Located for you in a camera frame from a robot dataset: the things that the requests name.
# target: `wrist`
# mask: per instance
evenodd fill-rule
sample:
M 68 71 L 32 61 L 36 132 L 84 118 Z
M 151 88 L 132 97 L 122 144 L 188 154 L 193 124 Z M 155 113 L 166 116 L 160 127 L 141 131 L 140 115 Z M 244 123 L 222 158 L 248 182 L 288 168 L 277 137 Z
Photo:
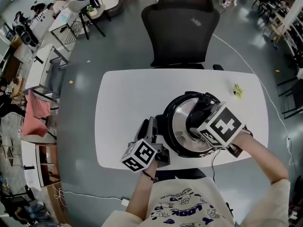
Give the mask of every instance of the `wrist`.
M 144 171 L 152 178 L 154 178 L 156 175 L 157 167 L 158 167 L 158 163 L 155 160 L 153 160 L 150 166 L 146 168 Z
M 245 150 L 249 145 L 249 141 L 253 139 L 253 137 L 247 133 L 240 132 L 232 141 L 233 144 L 237 145 L 242 150 Z

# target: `cartoon print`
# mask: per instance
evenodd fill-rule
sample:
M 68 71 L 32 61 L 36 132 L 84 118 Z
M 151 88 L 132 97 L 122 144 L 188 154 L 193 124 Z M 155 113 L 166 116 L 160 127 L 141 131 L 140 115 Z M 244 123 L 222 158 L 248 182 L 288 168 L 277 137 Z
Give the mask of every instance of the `cartoon print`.
M 197 211 L 201 211 L 201 210 L 202 210 L 202 205 L 197 204 L 195 207 L 191 208 L 190 210 L 172 210 L 171 214 L 177 215 L 180 217 L 191 216 L 191 215 L 195 214 Z
M 204 200 L 204 198 L 200 198 L 200 201 L 201 201 L 202 203 L 207 203 L 207 202 Z
M 180 227 L 195 227 L 195 223 L 180 224 Z
M 169 201 L 174 202 L 174 201 L 178 201 L 178 199 L 175 199 L 175 198 L 171 197 L 171 198 L 169 199 Z
M 151 216 L 152 216 L 152 220 L 155 220 L 155 219 L 157 219 L 157 217 L 169 217 L 169 214 L 167 214 L 161 210 L 157 210 L 157 211 L 151 213 Z
M 219 212 L 216 209 L 208 209 L 207 210 L 207 214 L 211 218 L 219 218 L 220 217 L 220 214 L 219 214 Z
M 208 225 L 210 222 L 213 222 L 213 219 L 211 219 L 211 218 L 204 217 L 202 220 L 205 222 L 205 225 Z
M 172 208 L 172 206 L 174 205 L 174 203 L 171 202 L 160 202 L 159 204 L 164 208 Z
M 172 225 L 172 224 L 175 223 L 175 221 L 174 221 L 173 219 L 169 218 L 168 220 L 165 220 L 163 223 L 164 223 L 164 224 Z
M 182 198 L 179 198 L 179 200 L 181 199 L 181 204 L 188 204 L 191 194 L 193 194 L 193 192 L 191 192 L 190 194 L 185 194 Z
M 159 204 L 160 206 L 155 207 L 155 210 L 162 210 L 163 208 L 172 208 L 172 206 L 174 205 L 174 203 L 170 202 L 160 202 Z

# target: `hand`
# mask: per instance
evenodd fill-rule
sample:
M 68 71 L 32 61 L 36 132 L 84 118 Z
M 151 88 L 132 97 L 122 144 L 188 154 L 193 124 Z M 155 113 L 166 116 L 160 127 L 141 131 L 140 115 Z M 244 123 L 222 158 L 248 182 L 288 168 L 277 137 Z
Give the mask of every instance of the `hand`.
M 156 162 L 155 158 L 152 160 L 150 166 L 145 169 L 144 171 L 150 175 L 151 177 L 155 177 L 157 171 L 158 163 Z

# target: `white cable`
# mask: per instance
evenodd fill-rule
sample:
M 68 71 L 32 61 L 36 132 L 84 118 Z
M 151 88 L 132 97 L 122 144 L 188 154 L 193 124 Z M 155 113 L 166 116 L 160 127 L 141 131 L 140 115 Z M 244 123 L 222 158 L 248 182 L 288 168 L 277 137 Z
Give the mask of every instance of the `white cable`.
M 75 195 L 79 195 L 79 196 L 86 196 L 86 197 L 91 197 L 91 198 L 97 198 L 97 199 L 116 199 L 122 202 L 122 199 L 117 198 L 117 197 L 98 197 L 95 195 L 91 195 L 91 194 L 80 194 L 80 193 L 75 193 L 75 192 L 71 192 L 71 191 L 63 191 L 62 188 L 60 187 L 59 190 L 55 188 L 55 186 L 53 185 L 53 188 L 59 193 L 59 195 L 55 194 L 53 197 L 55 199 L 59 199 L 60 202 L 62 203 L 63 206 L 66 207 L 66 205 L 62 202 L 62 200 L 65 201 L 64 197 L 62 196 L 62 192 L 66 192 L 66 193 L 72 193 Z
M 244 58 L 240 55 L 240 53 L 236 51 L 236 49 L 234 49 L 234 48 L 233 48 L 232 46 L 230 46 L 227 42 L 225 42 L 223 39 L 219 38 L 219 37 L 216 36 L 215 34 L 213 34 L 213 36 L 216 37 L 217 39 L 221 40 L 224 44 L 226 44 L 226 45 L 227 45 L 228 47 L 230 47 L 231 49 L 233 49 L 233 50 L 240 56 L 240 58 L 244 61 L 244 63 L 251 69 L 252 73 L 254 73 L 254 74 L 257 76 L 257 74 L 254 72 L 254 70 L 248 65 L 248 63 L 244 60 Z M 269 98 L 271 104 L 272 104 L 272 105 L 274 106 L 274 108 L 276 109 L 276 113 L 277 113 L 277 115 L 278 115 L 278 118 L 279 118 L 279 120 L 281 121 L 281 123 L 283 124 L 283 126 L 284 126 L 284 128 L 285 128 L 285 132 L 286 132 L 287 138 L 291 141 L 291 138 L 288 136 L 287 128 L 286 128 L 284 122 L 282 121 L 282 119 L 280 118 L 280 114 L 279 114 L 279 111 L 278 111 L 276 105 L 275 105 L 274 102 L 271 100 L 271 98 L 270 98 L 270 96 L 269 96 L 269 93 L 267 92 L 267 89 L 266 89 L 266 87 L 264 86 L 263 82 L 260 80 L 260 78 L 259 78 L 258 76 L 257 76 L 257 78 L 259 79 L 259 81 L 260 81 L 262 87 L 264 88 L 264 90 L 265 90 L 265 92 L 266 92 L 266 94 L 267 94 L 267 96 L 268 96 L 268 98 Z M 293 161 L 293 163 L 290 163 L 291 160 L 293 159 L 293 154 L 292 154 L 291 151 L 290 151 L 290 146 L 288 146 L 287 149 L 288 149 L 288 152 L 289 152 L 289 154 L 290 154 L 289 165 L 292 165 L 292 164 L 294 164 L 295 162 Z

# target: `yellow object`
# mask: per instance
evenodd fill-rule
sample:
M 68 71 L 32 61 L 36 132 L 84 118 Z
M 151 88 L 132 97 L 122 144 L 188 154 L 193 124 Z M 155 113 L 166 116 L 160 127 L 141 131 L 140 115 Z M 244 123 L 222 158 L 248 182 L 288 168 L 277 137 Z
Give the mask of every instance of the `yellow object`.
M 237 84 L 234 84 L 234 88 L 232 89 L 237 99 L 241 99 L 243 95 L 243 89 Z

